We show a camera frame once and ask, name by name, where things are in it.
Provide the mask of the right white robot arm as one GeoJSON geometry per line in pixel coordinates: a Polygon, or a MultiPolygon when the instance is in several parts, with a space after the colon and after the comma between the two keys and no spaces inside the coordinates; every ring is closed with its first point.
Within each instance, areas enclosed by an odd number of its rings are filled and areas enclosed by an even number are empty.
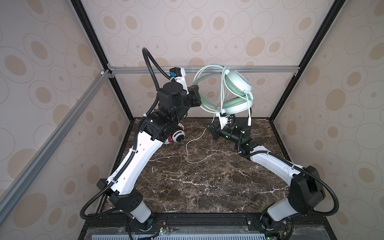
{"type": "Polygon", "coordinates": [[[235,143],[241,157],[265,167],[289,186],[287,197],[262,212],[260,221],[265,227],[270,228],[284,218],[296,215],[314,213],[333,216],[338,212],[338,197],[332,188],[321,180],[316,168],[295,165],[257,144],[250,137],[250,126],[234,125],[229,128],[221,127],[220,124],[208,124],[207,129],[214,140],[223,138],[235,143]]]}

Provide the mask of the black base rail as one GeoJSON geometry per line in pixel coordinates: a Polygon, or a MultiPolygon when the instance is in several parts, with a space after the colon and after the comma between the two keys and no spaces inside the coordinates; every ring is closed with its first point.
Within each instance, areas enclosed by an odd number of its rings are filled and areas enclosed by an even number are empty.
{"type": "Polygon", "coordinates": [[[325,217],[308,215],[279,221],[271,230],[259,213],[160,213],[150,229],[122,213],[87,220],[80,240],[334,240],[325,217]]]}

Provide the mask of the black vertical frame post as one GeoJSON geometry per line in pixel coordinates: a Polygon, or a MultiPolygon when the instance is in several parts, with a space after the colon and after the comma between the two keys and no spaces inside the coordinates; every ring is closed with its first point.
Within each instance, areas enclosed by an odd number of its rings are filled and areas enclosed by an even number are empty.
{"type": "Polygon", "coordinates": [[[340,13],[341,9],[345,5],[347,1],[346,0],[336,0],[331,5],[330,10],[326,14],[324,20],[321,22],[321,25],[318,29],[318,31],[315,34],[314,39],[312,40],[311,44],[309,45],[303,59],[301,60],[299,64],[299,70],[297,73],[293,75],[291,80],[289,81],[288,86],[286,87],[285,91],[283,92],[282,97],[280,98],[277,106],[275,107],[272,115],[270,116],[269,120],[271,123],[273,123],[276,118],[278,117],[280,111],[282,110],[284,104],[286,103],[288,97],[291,95],[293,89],[295,88],[297,82],[299,81],[301,75],[306,70],[308,64],[310,63],[311,59],[315,55],[316,51],[318,50],[319,46],[321,45],[322,41],[324,40],[325,36],[329,32],[332,24],[336,20],[338,14],[340,13]]]}
{"type": "MultiPolygon", "coordinates": [[[[88,17],[88,14],[86,13],[86,9],[83,5],[83,3],[79,0],[70,0],[70,3],[72,7],[75,10],[75,13],[77,17],[80,20],[80,23],[88,37],[88,40],[90,41],[93,50],[95,51],[98,60],[100,61],[102,67],[104,70],[110,70],[109,67],[109,61],[108,58],[104,52],[104,49],[101,45],[101,42],[93,28],[93,25],[90,21],[90,18],[88,17]]],[[[117,98],[122,105],[122,108],[128,118],[128,120],[131,122],[134,120],[133,114],[128,106],[128,103],[124,97],[123,91],[116,79],[116,77],[109,77],[109,81],[114,89],[115,94],[117,95],[117,98]]]]}

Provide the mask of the black vertical frame post left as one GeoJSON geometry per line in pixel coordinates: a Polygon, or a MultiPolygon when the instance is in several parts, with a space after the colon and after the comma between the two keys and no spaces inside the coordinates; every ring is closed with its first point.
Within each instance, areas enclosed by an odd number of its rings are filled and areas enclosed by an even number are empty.
{"type": "MultiPolygon", "coordinates": [[[[77,17],[80,20],[80,23],[88,37],[88,40],[90,41],[93,50],[95,51],[98,60],[100,61],[102,67],[104,70],[110,70],[109,67],[109,61],[108,58],[104,52],[104,49],[101,45],[101,42],[93,28],[93,25],[90,21],[90,18],[88,17],[88,14],[86,13],[86,9],[83,5],[83,3],[79,0],[70,0],[70,3],[72,7],[75,10],[75,13],[77,17]]],[[[122,105],[122,108],[128,118],[128,120],[131,122],[134,120],[133,114],[128,106],[128,103],[124,97],[123,91],[116,79],[116,77],[109,77],[109,81],[114,89],[115,94],[117,95],[117,98],[122,105]]]]}

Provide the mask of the white black headphones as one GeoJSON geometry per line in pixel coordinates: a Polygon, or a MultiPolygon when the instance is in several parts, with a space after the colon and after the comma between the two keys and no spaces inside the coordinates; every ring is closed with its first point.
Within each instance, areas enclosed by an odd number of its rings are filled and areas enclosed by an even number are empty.
{"type": "Polygon", "coordinates": [[[178,123],[177,129],[169,135],[165,144],[168,145],[170,143],[180,143],[185,139],[187,130],[182,123],[178,123]]]}

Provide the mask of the mint green headphones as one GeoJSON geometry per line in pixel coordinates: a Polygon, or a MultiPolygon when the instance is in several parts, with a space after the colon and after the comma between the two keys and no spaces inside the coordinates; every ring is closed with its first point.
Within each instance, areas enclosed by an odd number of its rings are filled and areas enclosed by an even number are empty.
{"type": "Polygon", "coordinates": [[[249,81],[244,78],[239,72],[232,70],[227,66],[222,65],[208,65],[196,73],[193,85],[197,86],[200,82],[209,79],[215,74],[201,76],[201,74],[212,68],[218,68],[220,70],[220,95],[219,103],[217,105],[210,103],[204,97],[201,97],[202,105],[201,108],[211,114],[218,116],[220,114],[238,114],[243,111],[248,111],[248,122],[247,125],[252,124],[252,105],[253,105],[253,94],[252,86],[249,81]]]}

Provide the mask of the black vertical frame post right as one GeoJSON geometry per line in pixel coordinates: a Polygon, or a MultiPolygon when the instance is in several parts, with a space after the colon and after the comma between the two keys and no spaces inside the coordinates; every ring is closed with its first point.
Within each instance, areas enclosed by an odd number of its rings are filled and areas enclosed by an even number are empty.
{"type": "Polygon", "coordinates": [[[299,64],[299,70],[297,73],[293,75],[291,80],[289,81],[288,86],[286,87],[285,91],[283,92],[282,97],[280,98],[277,106],[275,107],[272,115],[270,116],[269,120],[271,123],[273,123],[276,118],[278,117],[280,111],[282,110],[284,104],[286,103],[288,97],[291,95],[293,89],[295,88],[297,82],[299,81],[301,75],[306,70],[308,64],[310,63],[311,59],[315,55],[316,51],[318,50],[319,46],[321,45],[322,41],[324,40],[325,36],[329,32],[332,24],[336,20],[338,14],[340,13],[341,9],[345,5],[347,1],[346,0],[336,0],[331,5],[330,10],[326,14],[324,20],[321,22],[321,25],[318,29],[318,31],[315,34],[314,39],[312,40],[311,44],[309,45],[303,59],[301,60],[299,64]]]}

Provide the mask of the silver aluminium rail left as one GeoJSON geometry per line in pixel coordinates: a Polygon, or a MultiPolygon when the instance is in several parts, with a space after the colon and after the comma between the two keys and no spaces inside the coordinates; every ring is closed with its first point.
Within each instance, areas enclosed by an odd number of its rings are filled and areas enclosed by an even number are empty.
{"type": "Polygon", "coordinates": [[[9,217],[10,213],[59,147],[68,132],[75,125],[76,121],[84,112],[85,108],[90,104],[96,93],[108,80],[110,74],[111,71],[105,69],[103,70],[103,73],[93,81],[87,91],[76,102],[74,107],[70,109],[59,126],[52,132],[50,137],[36,152],[31,161],[10,185],[4,196],[1,198],[1,225],[4,224],[5,220],[9,217]]]}

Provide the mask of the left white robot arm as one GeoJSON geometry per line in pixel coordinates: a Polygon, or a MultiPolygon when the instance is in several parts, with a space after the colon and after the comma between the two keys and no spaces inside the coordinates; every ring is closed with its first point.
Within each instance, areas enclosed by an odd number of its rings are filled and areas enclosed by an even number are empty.
{"type": "Polygon", "coordinates": [[[110,212],[122,210],[149,228],[152,212],[135,189],[135,183],[153,154],[178,129],[188,110],[201,104],[198,86],[184,89],[178,82],[169,82],[160,88],[155,102],[136,128],[128,155],[107,179],[99,181],[101,191],[82,207],[80,217],[88,220],[106,215],[107,212],[87,215],[86,210],[99,197],[107,195],[115,206],[110,212]]]}

